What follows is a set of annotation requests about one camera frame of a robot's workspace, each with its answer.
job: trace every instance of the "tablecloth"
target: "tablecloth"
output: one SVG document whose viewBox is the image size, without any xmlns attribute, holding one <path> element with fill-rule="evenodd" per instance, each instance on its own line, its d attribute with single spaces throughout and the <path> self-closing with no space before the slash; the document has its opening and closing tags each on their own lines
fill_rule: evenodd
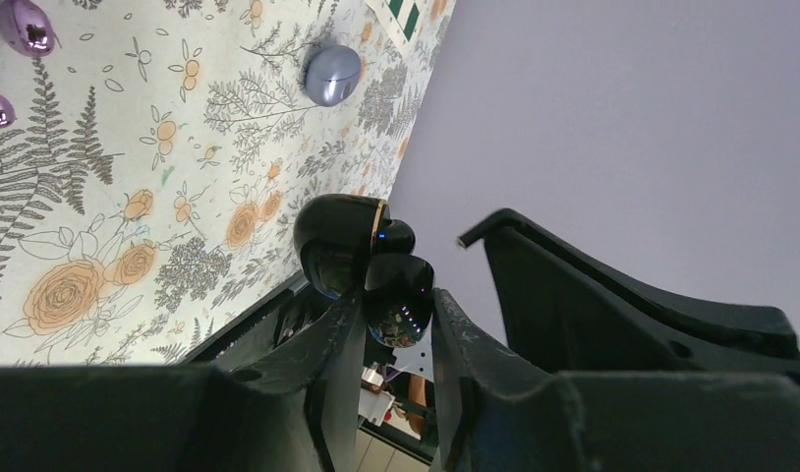
<svg viewBox="0 0 800 472">
<path fill-rule="evenodd" d="M 364 0 L 36 0 L 58 48 L 0 37 L 0 365 L 176 362 L 299 269 L 306 201 L 386 198 L 454 2 L 414 1 L 403 57 Z M 362 77 L 320 108 L 331 43 Z"/>
</svg>

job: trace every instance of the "tiled floor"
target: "tiled floor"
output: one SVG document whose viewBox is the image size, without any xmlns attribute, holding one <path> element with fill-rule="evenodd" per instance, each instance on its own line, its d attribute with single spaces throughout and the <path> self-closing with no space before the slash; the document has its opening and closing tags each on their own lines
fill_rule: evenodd
<svg viewBox="0 0 800 472">
<path fill-rule="evenodd" d="M 429 467 L 380 440 L 357 432 L 357 472 L 428 472 Z"/>
</svg>

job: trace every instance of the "person's arm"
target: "person's arm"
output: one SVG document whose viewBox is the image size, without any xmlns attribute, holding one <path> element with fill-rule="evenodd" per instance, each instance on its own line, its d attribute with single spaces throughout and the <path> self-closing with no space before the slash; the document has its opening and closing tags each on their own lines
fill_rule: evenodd
<svg viewBox="0 0 800 472">
<path fill-rule="evenodd" d="M 426 379 L 414 374 L 409 376 L 409 399 L 426 408 Z M 409 413 L 407 418 L 412 431 L 422 436 L 426 428 L 426 420 L 414 413 Z"/>
</svg>

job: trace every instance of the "table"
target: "table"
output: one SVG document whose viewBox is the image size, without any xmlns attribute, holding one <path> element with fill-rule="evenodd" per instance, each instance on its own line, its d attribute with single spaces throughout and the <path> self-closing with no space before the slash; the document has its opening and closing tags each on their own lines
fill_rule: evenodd
<svg viewBox="0 0 800 472">
<path fill-rule="evenodd" d="M 388 197 L 454 6 L 416 1 L 403 57 L 363 0 L 37 0 L 53 54 L 0 37 L 0 365 L 177 362 L 298 270 L 306 201 Z M 330 43 L 363 75 L 325 109 Z"/>
</svg>

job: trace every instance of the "gray wall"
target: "gray wall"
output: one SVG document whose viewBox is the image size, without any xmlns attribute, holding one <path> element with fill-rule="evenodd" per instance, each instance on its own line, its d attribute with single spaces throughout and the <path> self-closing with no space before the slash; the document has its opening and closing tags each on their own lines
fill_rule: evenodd
<svg viewBox="0 0 800 472">
<path fill-rule="evenodd" d="M 483 249 L 454 240 L 513 207 L 800 333 L 800 1 L 491 3 L 458 1 L 390 199 L 438 285 L 503 339 Z"/>
</svg>

